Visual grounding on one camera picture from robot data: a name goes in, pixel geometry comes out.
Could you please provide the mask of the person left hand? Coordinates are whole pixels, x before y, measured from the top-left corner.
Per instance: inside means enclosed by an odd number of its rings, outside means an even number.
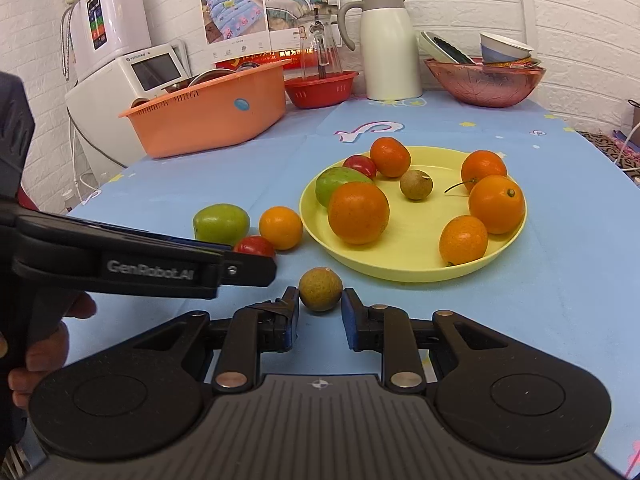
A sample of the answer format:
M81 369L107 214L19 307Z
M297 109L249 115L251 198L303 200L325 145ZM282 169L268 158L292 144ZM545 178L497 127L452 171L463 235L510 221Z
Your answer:
M25 365L9 372L8 385L17 408L26 410L37 385L51 373L62 368L70 351L70 336L61 321L46 339L35 342L26 351Z

